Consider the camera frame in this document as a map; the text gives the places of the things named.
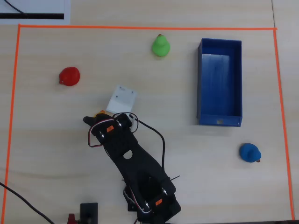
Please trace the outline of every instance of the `green toy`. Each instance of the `green toy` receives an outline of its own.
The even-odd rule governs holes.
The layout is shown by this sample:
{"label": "green toy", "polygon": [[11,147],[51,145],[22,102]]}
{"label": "green toy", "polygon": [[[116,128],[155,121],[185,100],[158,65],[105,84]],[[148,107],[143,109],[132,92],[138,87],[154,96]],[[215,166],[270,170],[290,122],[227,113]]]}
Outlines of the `green toy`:
{"label": "green toy", "polygon": [[162,34],[159,34],[155,39],[152,51],[158,57],[166,56],[170,51],[170,43],[167,41],[166,37]]}

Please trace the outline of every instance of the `blue object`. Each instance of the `blue object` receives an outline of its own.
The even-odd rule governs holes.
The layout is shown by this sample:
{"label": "blue object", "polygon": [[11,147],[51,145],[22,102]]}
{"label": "blue object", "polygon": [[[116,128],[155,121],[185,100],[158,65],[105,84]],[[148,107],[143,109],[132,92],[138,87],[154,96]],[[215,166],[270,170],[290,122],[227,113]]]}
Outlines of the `blue object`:
{"label": "blue object", "polygon": [[241,41],[201,39],[197,97],[200,125],[241,126]]}
{"label": "blue object", "polygon": [[245,143],[240,147],[240,156],[246,162],[256,162],[262,157],[258,148],[251,143]]}

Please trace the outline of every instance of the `black cable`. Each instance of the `black cable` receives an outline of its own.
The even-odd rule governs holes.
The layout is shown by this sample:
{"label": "black cable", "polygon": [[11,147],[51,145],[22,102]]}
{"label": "black cable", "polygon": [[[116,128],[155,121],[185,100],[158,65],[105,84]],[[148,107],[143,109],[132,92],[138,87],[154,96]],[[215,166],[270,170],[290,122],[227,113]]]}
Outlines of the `black cable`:
{"label": "black cable", "polygon": [[179,178],[180,176],[181,176],[181,175],[178,175],[178,176],[176,176],[176,177],[172,178],[170,181],[173,181],[173,180],[175,180],[175,179]]}
{"label": "black cable", "polygon": [[7,190],[9,190],[11,193],[13,193],[14,195],[16,195],[17,197],[19,197],[23,202],[25,202],[33,211],[35,211],[37,214],[39,214],[41,217],[43,217],[44,219],[46,219],[49,223],[51,224],[55,224],[54,222],[52,222],[51,219],[49,219],[48,217],[46,217],[43,213],[41,213],[39,210],[37,210],[35,207],[33,207],[33,205],[31,205],[25,198],[23,198],[21,195],[19,195],[17,192],[15,192],[14,190],[10,189],[8,186],[6,186],[5,184],[0,182],[0,185],[4,188],[6,188]]}
{"label": "black cable", "polygon": [[150,130],[153,130],[154,132],[156,132],[156,133],[161,137],[162,142],[163,142],[163,150],[162,150],[162,169],[163,169],[163,171],[165,172],[165,169],[164,169],[164,159],[165,159],[165,139],[164,139],[163,135],[162,135],[159,131],[157,131],[156,129],[154,129],[153,127],[151,127],[151,126],[145,124],[144,122],[142,122],[142,121],[140,121],[140,120],[139,120],[139,123],[140,123],[140,124],[143,124],[144,126],[146,126],[147,128],[149,128]]}
{"label": "black cable", "polygon": [[16,7],[14,7],[12,4],[10,4],[7,0],[4,0],[11,8],[17,10],[19,13],[22,13],[24,15],[26,15],[26,13],[22,12],[21,10],[17,9]]}

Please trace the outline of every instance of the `small hole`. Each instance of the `small hole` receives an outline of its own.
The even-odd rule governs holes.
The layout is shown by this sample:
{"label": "small hole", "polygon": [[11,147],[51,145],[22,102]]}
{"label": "small hole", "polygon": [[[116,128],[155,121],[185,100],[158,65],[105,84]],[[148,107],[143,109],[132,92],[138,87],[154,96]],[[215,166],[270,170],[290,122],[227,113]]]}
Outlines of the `small hole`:
{"label": "small hole", "polygon": [[217,120],[217,124],[218,124],[218,125],[223,125],[223,120],[222,120],[222,119]]}
{"label": "small hole", "polygon": [[132,153],[132,151],[131,150],[129,150],[129,151],[127,151],[124,155],[123,155],[123,157],[125,158],[125,159],[131,159],[131,157],[133,156],[133,153]]}

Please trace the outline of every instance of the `orange servo label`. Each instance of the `orange servo label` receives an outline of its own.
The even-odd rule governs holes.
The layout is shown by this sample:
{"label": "orange servo label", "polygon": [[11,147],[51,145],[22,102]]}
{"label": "orange servo label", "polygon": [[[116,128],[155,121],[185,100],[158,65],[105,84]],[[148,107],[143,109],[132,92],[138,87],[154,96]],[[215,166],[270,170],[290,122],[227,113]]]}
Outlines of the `orange servo label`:
{"label": "orange servo label", "polygon": [[114,129],[114,127],[111,125],[110,127],[107,128],[107,132],[110,132]]}
{"label": "orange servo label", "polygon": [[159,201],[156,202],[156,206],[158,206],[161,203],[162,203],[162,199],[160,199]]}

